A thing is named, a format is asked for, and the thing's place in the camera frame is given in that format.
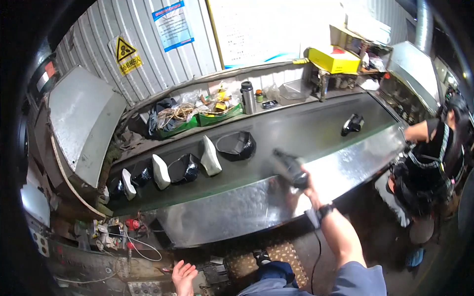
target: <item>blue pants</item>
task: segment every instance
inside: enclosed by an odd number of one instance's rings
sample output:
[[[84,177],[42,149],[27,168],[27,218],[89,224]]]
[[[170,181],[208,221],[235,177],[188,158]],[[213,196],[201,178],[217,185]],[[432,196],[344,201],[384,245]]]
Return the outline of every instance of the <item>blue pants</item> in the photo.
[[[289,287],[298,288],[296,283],[295,274],[293,273],[292,267],[287,262],[272,261],[259,267],[257,270],[258,280],[266,278],[284,278],[288,283]]]

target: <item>whiteboard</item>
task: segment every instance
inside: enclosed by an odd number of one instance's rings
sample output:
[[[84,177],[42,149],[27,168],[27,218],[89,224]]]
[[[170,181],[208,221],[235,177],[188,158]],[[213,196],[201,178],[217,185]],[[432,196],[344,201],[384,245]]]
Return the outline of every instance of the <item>whiteboard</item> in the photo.
[[[328,45],[329,23],[343,23],[335,0],[209,0],[224,67],[299,58]]]

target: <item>person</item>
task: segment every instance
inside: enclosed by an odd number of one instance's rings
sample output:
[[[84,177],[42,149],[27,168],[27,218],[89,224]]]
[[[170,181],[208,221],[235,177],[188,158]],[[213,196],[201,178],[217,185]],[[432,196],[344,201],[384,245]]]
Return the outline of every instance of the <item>person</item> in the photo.
[[[437,206],[449,200],[463,168],[472,162],[465,148],[470,124],[466,102],[454,94],[445,121],[433,118],[405,129],[405,139],[416,146],[375,183],[401,226],[413,222],[410,238],[415,244],[430,239]]]
[[[351,223],[333,207],[332,202],[319,198],[311,180],[309,188],[304,191],[309,197],[312,207],[319,211],[321,230],[331,251],[336,257],[338,268],[331,296],[386,296],[386,286],[382,267],[376,265],[367,268],[362,246]],[[242,290],[237,296],[310,296],[311,294],[298,289],[294,273],[287,262],[271,261],[264,250],[254,252],[259,269],[259,281]],[[197,272],[190,264],[183,265],[180,261],[173,270],[173,282],[178,296],[192,295],[192,278]]]

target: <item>yellow warning sign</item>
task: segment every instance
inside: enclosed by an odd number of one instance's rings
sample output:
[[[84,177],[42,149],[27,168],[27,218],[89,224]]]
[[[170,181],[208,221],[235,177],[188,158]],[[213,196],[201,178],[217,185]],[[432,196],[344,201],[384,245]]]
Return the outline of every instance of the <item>yellow warning sign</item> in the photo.
[[[137,54],[136,56],[132,57],[129,61],[126,61],[120,64],[118,67],[120,68],[120,72],[122,75],[127,75],[128,73],[132,72],[136,68],[142,65],[142,59]]]
[[[125,42],[125,40],[122,37],[118,37],[115,52],[116,52],[115,57],[117,59],[117,62],[120,63],[124,59],[136,53],[137,50],[133,46]]]

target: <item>green crate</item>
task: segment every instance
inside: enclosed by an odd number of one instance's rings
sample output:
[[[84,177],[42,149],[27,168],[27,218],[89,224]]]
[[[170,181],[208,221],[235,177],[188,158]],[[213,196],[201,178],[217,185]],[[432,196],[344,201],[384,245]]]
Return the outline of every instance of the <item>green crate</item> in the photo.
[[[184,131],[187,131],[189,129],[192,129],[193,127],[197,127],[197,126],[199,126],[198,120],[197,120],[196,116],[193,115],[193,117],[191,118],[191,120],[188,123],[184,123],[184,124],[180,125],[178,128],[175,128],[174,130],[172,130],[170,132],[166,132],[162,129],[159,129],[158,130],[158,135],[159,135],[161,140],[164,140],[164,139],[168,139],[168,138],[170,138],[174,135],[177,135],[179,133],[182,133]]]
[[[209,117],[209,116],[205,116],[205,115],[199,113],[198,114],[198,116],[199,116],[199,126],[213,125],[213,124],[216,124],[217,122],[221,122],[222,120],[226,120],[228,118],[240,115],[242,113],[244,113],[244,111],[243,111],[242,106],[240,105],[240,103],[238,103],[236,106],[234,106],[231,110],[227,111],[227,113],[224,114],[224,115]]]

